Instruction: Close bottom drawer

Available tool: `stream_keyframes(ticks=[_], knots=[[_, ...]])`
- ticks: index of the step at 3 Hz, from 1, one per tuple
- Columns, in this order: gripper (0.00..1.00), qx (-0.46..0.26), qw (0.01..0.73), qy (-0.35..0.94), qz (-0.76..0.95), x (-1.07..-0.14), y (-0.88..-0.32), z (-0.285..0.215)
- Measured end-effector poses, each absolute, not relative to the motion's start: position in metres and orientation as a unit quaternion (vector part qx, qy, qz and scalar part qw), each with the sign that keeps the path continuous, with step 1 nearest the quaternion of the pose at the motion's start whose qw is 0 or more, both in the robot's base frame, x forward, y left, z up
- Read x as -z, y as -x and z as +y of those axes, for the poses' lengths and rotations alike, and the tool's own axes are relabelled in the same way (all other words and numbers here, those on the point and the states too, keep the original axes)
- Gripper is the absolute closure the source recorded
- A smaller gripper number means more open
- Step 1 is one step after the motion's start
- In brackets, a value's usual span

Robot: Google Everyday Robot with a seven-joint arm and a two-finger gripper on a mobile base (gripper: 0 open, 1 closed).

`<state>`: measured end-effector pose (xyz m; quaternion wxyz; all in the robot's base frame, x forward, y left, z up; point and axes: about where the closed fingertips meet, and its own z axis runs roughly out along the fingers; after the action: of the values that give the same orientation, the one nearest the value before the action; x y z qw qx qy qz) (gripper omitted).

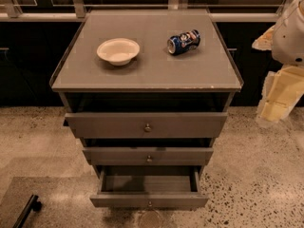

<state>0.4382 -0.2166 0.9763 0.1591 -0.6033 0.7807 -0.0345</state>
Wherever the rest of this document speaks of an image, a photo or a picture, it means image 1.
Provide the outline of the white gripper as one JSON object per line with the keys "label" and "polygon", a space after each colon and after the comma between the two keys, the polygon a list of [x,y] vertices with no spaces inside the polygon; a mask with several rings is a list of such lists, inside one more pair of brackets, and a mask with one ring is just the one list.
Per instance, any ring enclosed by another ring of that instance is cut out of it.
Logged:
{"label": "white gripper", "polygon": [[[257,50],[271,50],[274,26],[252,43]],[[256,111],[259,124],[278,123],[286,119],[304,95],[304,67],[284,65],[278,72],[269,71],[262,88],[262,99]]]}

